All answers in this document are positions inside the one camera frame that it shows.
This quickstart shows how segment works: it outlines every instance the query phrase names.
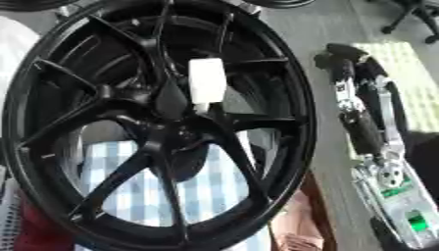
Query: office chair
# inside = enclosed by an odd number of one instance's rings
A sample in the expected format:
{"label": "office chair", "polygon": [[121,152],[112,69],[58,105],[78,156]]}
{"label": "office chair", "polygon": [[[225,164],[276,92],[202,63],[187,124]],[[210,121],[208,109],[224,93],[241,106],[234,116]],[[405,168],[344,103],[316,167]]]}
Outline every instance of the office chair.
{"label": "office chair", "polygon": [[433,3],[425,0],[393,0],[403,7],[404,12],[390,25],[384,26],[381,31],[390,34],[408,15],[413,14],[420,18],[433,32],[425,38],[425,43],[432,44],[439,40],[439,26],[434,20],[439,17],[439,2]]}

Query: pink object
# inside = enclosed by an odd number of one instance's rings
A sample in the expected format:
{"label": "pink object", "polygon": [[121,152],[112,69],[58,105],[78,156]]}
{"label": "pink object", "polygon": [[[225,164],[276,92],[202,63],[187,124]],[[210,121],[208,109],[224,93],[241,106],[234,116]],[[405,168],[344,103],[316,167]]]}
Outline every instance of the pink object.
{"label": "pink object", "polygon": [[271,222],[279,251],[318,251],[323,249],[321,236],[312,217],[307,195],[297,191]]}

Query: chair wheel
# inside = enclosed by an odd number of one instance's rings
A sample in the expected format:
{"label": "chair wheel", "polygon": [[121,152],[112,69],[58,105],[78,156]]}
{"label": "chair wheel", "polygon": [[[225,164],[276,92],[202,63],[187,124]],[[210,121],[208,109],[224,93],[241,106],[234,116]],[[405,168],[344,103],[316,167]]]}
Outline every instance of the chair wheel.
{"label": "chair wheel", "polygon": [[383,32],[384,34],[390,34],[390,33],[392,33],[392,31],[394,30],[395,28],[394,27],[391,27],[391,26],[384,26],[382,29],[381,29],[381,32]]}
{"label": "chair wheel", "polygon": [[439,40],[439,35],[430,35],[427,38],[425,38],[425,43],[432,44],[435,43],[437,40]]}

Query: white tag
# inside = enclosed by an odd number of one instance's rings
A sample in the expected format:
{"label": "white tag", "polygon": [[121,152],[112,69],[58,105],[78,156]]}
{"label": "white tag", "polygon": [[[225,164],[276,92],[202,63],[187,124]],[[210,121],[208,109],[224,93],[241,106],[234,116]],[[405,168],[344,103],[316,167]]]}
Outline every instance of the white tag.
{"label": "white tag", "polygon": [[199,112],[207,112],[211,103],[222,102],[227,87],[222,59],[190,60],[189,85],[192,104]]}

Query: chair leg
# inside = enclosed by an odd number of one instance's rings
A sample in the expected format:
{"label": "chair leg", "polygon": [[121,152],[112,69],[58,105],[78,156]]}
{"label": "chair leg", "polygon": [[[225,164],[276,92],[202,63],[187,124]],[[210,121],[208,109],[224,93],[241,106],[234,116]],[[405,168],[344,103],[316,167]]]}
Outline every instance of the chair leg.
{"label": "chair leg", "polygon": [[408,15],[418,8],[418,5],[412,5],[407,8],[391,25],[384,26],[381,31],[384,34],[390,34]]}
{"label": "chair leg", "polygon": [[434,20],[434,18],[429,15],[428,10],[425,6],[419,6],[419,8],[415,11],[415,15],[417,15],[433,32],[433,35],[428,36],[425,39],[425,43],[431,44],[439,40],[439,26]]}

